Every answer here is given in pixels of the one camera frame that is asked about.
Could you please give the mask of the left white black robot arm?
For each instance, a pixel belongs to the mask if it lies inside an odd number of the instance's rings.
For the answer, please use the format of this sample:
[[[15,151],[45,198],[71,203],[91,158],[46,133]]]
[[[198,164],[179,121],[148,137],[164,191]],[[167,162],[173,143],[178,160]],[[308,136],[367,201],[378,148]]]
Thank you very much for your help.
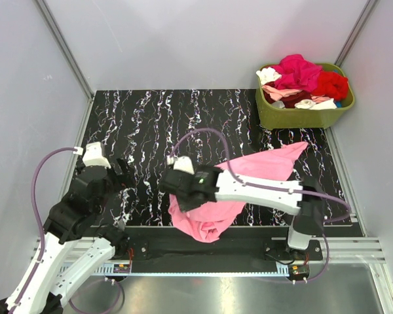
[[[45,236],[14,292],[0,300],[0,313],[62,313],[80,286],[105,262],[130,253],[127,234],[115,226],[101,229],[68,269],[68,254],[103,212],[108,199],[134,184],[134,170],[117,159],[121,173],[110,166],[84,166],[43,227]]]

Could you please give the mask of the light pink t shirt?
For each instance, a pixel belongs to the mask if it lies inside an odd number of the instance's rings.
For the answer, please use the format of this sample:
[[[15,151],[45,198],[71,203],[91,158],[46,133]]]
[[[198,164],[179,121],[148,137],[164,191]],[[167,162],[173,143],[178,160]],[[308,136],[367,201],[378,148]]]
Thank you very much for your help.
[[[304,141],[266,150],[216,166],[212,201],[188,212],[170,195],[172,224],[193,239],[212,243],[229,228],[247,204],[274,207],[289,215],[301,211],[301,184],[290,180],[295,161],[307,148]]]

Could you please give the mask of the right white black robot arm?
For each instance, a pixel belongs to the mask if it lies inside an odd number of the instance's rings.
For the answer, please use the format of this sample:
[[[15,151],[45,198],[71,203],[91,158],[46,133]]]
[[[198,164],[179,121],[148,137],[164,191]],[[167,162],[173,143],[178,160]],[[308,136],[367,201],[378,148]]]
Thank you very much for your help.
[[[274,181],[201,166],[195,171],[168,169],[159,188],[176,199],[172,206],[179,213],[177,227],[199,222],[202,241],[208,241],[209,234],[218,237],[246,204],[275,208],[292,217],[284,251],[295,260],[307,253],[310,239],[324,229],[322,196],[307,182]]]

